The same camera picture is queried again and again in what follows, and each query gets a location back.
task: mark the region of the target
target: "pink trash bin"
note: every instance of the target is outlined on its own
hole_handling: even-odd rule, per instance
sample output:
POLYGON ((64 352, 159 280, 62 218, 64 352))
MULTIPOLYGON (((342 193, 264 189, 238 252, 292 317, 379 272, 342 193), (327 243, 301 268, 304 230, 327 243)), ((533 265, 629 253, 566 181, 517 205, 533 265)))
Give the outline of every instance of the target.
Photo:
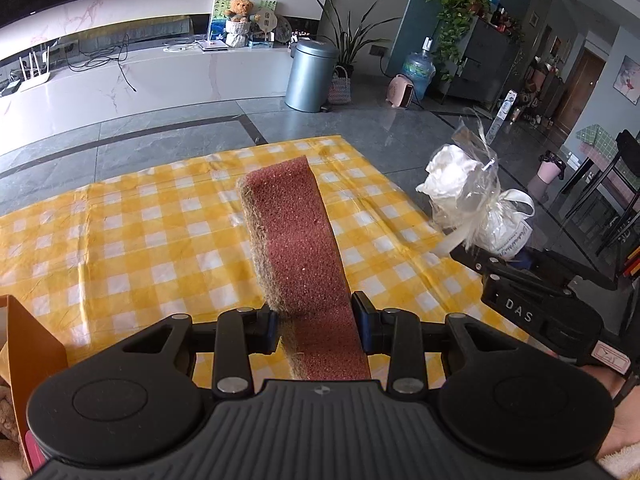
POLYGON ((555 153, 547 150, 544 155, 540 155, 540 168, 538 176, 545 184, 551 184, 556 176, 560 175, 560 180, 564 180, 564 170, 566 164, 555 153))

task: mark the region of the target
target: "sponge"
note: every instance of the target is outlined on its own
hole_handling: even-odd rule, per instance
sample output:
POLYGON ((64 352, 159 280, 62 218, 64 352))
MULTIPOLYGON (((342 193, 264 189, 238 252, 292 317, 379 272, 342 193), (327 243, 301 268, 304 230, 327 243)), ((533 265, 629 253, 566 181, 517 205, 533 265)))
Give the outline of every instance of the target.
POLYGON ((238 187, 258 284, 281 315, 294 378, 369 379, 338 245, 306 158, 253 171, 238 187))

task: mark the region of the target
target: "wooden door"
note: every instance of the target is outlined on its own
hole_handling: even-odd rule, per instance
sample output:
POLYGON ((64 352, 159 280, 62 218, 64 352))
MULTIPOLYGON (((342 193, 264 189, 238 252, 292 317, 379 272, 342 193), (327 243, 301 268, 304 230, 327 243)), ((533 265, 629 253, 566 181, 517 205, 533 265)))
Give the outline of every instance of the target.
POLYGON ((554 122, 567 136, 591 97, 605 62, 585 48, 578 66, 569 78, 566 91, 556 110, 554 122))

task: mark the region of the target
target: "stuffed toy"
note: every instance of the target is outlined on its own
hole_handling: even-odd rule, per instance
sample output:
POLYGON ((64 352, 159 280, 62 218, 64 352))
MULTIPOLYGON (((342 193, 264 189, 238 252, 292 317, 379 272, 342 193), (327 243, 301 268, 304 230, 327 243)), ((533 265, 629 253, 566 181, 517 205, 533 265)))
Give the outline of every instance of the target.
POLYGON ((254 14, 251 16, 249 13, 254 8, 254 3, 251 0, 231 0, 229 8, 225 10, 225 16, 232 22, 256 22, 260 20, 260 14, 254 14))

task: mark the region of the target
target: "table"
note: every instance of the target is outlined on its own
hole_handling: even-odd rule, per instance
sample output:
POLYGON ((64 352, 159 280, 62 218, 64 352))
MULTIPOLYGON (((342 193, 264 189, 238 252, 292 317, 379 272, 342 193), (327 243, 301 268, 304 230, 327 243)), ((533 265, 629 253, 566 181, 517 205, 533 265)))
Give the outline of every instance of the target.
MULTIPOLYGON (((441 235, 425 214, 339 136, 174 162, 12 212, 0 218, 0 294, 16 296, 54 334, 70 364, 171 314, 205 322, 260 307, 236 180, 300 155, 318 180, 351 290, 422 320, 462 311, 525 337, 480 303, 476 273, 431 254, 441 235)), ((258 388, 290 376, 281 348, 251 363, 258 388)), ((388 358, 369 363, 384 380, 388 358)), ((198 385, 210 385, 211 366, 212 354, 198 356, 198 385)), ((432 386, 443 381, 437 354, 428 373, 432 386)))
MULTIPOLYGON (((582 141, 580 151, 587 158, 564 185, 561 191, 563 194, 569 193, 594 163, 599 170, 605 170, 618 152, 616 139, 611 137, 599 124, 587 126, 579 130, 575 135, 582 141)), ((629 170, 623 160, 616 164, 614 171, 609 173, 608 179, 620 192, 626 203, 630 203, 633 200, 634 190, 640 188, 640 178, 629 170)), ((639 210, 640 205, 637 205, 635 209, 639 210)))

